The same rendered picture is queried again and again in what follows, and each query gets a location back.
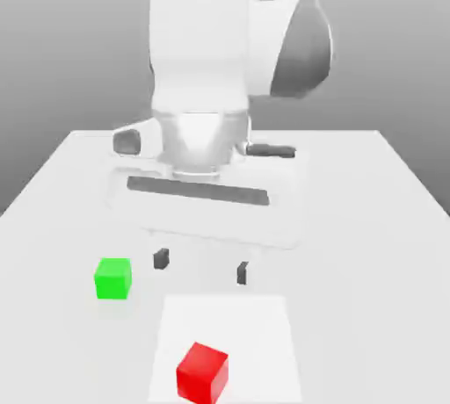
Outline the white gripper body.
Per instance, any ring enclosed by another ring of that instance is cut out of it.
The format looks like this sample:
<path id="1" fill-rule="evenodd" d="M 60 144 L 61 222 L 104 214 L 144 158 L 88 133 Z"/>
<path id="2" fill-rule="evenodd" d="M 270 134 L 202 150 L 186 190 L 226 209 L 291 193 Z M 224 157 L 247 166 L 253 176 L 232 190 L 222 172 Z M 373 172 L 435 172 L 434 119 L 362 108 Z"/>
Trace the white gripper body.
<path id="1" fill-rule="evenodd" d="M 107 173 L 105 202 L 150 231 L 292 249 L 301 239 L 307 176 L 306 155 L 245 157 L 200 185 L 175 180 L 155 162 L 120 162 Z"/>

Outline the small green cube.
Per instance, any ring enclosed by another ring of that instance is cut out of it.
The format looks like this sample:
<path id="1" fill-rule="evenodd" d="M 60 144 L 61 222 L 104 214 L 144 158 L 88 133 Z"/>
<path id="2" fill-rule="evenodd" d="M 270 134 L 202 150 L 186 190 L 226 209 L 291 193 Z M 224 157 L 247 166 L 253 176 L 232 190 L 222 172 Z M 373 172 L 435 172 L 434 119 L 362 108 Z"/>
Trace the small green cube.
<path id="1" fill-rule="evenodd" d="M 102 257 L 94 273 L 98 299 L 127 299 L 132 284 L 129 258 Z"/>

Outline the small red cube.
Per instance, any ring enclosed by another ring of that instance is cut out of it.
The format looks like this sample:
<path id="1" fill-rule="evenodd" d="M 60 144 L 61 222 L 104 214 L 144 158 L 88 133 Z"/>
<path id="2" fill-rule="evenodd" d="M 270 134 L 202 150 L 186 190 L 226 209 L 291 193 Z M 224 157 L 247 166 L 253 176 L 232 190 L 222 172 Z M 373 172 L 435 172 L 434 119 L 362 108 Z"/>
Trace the small red cube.
<path id="1" fill-rule="evenodd" d="M 194 343 L 176 369 L 178 396 L 195 404 L 216 404 L 229 381 L 229 355 Z"/>

